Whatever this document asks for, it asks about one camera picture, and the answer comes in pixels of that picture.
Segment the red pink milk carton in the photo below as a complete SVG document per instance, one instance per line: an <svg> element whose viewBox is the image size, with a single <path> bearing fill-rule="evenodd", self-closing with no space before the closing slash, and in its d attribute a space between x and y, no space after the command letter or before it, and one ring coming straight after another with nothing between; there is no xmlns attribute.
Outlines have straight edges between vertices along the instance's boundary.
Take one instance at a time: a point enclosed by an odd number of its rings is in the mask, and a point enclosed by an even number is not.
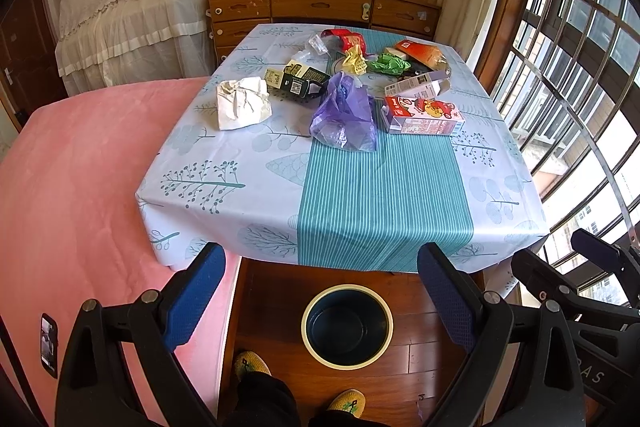
<svg viewBox="0 0 640 427"><path fill-rule="evenodd" d="M396 134L453 136L464 127L454 103L428 98L386 96L380 115L386 131Z"/></svg>

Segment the purple plastic bag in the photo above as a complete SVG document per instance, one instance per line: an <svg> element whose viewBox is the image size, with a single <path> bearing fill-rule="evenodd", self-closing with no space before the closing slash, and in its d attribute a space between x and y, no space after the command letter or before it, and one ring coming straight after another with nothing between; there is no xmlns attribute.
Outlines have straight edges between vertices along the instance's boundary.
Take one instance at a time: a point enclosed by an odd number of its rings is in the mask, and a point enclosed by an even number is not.
<svg viewBox="0 0 640 427"><path fill-rule="evenodd" d="M326 93L311 118L310 135L321 144L340 150L374 152L378 127L372 101L362 82L338 72L326 86Z"/></svg>

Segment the orange gold foil pouch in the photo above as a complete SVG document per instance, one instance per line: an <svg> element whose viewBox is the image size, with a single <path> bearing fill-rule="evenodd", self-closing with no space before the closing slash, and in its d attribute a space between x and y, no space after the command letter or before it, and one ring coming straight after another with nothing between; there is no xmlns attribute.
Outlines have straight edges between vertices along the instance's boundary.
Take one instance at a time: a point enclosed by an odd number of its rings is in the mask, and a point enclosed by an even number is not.
<svg viewBox="0 0 640 427"><path fill-rule="evenodd" d="M394 49L410 64L405 71L406 76L416 76L426 72L446 72L446 74L451 72L446 56L437 46L405 39L396 43Z"/></svg>

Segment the green paper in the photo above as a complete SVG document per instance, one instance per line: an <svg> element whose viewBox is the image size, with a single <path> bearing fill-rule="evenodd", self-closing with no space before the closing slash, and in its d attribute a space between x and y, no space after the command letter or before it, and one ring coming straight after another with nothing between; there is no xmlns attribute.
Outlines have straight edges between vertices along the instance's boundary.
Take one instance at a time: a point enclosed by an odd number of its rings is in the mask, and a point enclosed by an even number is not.
<svg viewBox="0 0 640 427"><path fill-rule="evenodd" d="M375 60L367 61L370 72L377 74L399 77L411 68L411 64L404 58L394 54L378 54Z"/></svg>

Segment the yellow wrapper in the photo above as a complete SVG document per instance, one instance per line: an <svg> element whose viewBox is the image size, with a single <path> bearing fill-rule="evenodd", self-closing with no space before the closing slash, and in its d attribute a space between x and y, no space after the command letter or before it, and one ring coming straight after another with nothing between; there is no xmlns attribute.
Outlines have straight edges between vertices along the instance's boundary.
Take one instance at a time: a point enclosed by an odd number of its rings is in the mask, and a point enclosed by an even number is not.
<svg viewBox="0 0 640 427"><path fill-rule="evenodd" d="M341 71L348 75L360 76L367 72L368 64L363 57L359 44L354 44L345 51Z"/></svg>

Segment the black green printed box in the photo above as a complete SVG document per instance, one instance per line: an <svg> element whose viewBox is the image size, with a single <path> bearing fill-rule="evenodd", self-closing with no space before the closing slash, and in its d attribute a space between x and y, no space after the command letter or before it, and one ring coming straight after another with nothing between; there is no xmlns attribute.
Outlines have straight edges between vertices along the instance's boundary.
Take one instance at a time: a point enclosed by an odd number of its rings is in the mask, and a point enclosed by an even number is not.
<svg viewBox="0 0 640 427"><path fill-rule="evenodd" d="M330 76L319 69L291 60L282 69L267 68L264 79L267 86L299 100L318 98L328 85Z"/></svg>

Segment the red gold gift bag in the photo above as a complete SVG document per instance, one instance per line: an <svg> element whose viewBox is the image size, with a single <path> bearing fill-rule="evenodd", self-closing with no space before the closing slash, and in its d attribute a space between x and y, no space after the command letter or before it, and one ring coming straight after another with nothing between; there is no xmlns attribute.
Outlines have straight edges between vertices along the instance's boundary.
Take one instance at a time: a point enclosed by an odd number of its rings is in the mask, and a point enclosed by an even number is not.
<svg viewBox="0 0 640 427"><path fill-rule="evenodd" d="M352 31L346 28L325 29L320 34L321 40L326 48L336 49L342 53L346 53L352 48L358 48L362 54L367 53L367 43L360 32Z"/></svg>

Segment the clear plastic wrapper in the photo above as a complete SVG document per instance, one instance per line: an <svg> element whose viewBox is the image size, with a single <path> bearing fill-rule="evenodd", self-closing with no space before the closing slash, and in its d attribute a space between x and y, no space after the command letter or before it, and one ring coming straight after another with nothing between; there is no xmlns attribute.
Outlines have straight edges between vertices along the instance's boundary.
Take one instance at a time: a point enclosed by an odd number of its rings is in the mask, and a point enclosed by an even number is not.
<svg viewBox="0 0 640 427"><path fill-rule="evenodd" d="M292 60L305 63L328 54L329 49L326 43L319 34L314 34L305 42L303 49L292 56Z"/></svg>

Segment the white paper bag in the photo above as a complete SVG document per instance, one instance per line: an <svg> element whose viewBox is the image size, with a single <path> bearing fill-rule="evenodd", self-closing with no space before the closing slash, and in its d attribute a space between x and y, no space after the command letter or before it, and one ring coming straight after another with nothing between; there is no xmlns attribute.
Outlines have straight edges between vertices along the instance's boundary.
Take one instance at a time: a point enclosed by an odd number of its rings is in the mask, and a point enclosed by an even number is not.
<svg viewBox="0 0 640 427"><path fill-rule="evenodd" d="M261 124L272 116L267 83L260 77L224 80L216 88L220 130Z"/></svg>

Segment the round dark trash bin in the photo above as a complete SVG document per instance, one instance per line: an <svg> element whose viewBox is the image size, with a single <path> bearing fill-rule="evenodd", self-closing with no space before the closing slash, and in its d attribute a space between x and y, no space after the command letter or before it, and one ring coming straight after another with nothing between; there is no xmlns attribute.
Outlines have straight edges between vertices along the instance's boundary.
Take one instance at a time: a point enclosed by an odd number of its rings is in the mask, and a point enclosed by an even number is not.
<svg viewBox="0 0 640 427"><path fill-rule="evenodd" d="M335 285L309 301L300 335L320 364L336 371L358 371L378 361L390 347L393 313L369 287Z"/></svg>

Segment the black smartphone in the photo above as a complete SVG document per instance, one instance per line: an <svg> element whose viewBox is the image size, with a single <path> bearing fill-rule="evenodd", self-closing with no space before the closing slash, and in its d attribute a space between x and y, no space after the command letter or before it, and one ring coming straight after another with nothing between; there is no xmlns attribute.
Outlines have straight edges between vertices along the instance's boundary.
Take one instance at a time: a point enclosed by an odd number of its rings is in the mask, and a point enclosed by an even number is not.
<svg viewBox="0 0 640 427"><path fill-rule="evenodd" d="M40 320L40 361L44 370L58 378L58 325L47 313Z"/></svg>

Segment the right yellow slipper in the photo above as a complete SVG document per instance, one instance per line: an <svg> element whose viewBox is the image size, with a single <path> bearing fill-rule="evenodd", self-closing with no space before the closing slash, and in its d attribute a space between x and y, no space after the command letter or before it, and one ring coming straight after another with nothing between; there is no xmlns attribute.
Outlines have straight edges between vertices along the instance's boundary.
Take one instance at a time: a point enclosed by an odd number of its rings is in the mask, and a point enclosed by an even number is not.
<svg viewBox="0 0 640 427"><path fill-rule="evenodd" d="M353 417L360 418L366 407L366 403L366 397L360 390L348 389L333 399L328 410L344 412Z"/></svg>

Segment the pink bed cover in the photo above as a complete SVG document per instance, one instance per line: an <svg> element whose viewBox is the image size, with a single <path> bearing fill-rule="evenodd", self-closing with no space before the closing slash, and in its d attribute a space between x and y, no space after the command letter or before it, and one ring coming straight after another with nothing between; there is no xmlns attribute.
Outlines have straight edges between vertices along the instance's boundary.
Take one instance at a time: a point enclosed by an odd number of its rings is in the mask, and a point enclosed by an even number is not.
<svg viewBox="0 0 640 427"><path fill-rule="evenodd" d="M131 303L171 272L156 260L137 188L202 80L90 91L30 116L1 164L1 316L47 419L58 383L40 323L65 347L81 303Z"/></svg>

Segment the window with metal grille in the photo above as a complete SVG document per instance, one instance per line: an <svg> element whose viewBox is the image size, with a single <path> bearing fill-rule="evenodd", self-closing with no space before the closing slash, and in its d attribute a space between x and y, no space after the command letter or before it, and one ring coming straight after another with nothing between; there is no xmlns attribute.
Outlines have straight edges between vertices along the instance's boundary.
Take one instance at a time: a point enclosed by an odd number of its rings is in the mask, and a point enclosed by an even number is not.
<svg viewBox="0 0 640 427"><path fill-rule="evenodd" d="M630 0L526 0L491 92L549 225L542 257L578 291L622 305L613 274L570 238L639 236L639 17Z"/></svg>

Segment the wooden dresser with drawers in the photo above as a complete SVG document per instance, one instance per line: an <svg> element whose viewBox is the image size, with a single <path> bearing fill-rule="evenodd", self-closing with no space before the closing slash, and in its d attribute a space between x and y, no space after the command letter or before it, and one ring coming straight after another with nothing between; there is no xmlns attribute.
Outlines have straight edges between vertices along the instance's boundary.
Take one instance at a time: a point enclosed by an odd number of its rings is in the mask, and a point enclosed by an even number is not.
<svg viewBox="0 0 640 427"><path fill-rule="evenodd" d="M207 0L218 62L259 24L346 24L431 39L440 12L427 0Z"/></svg>

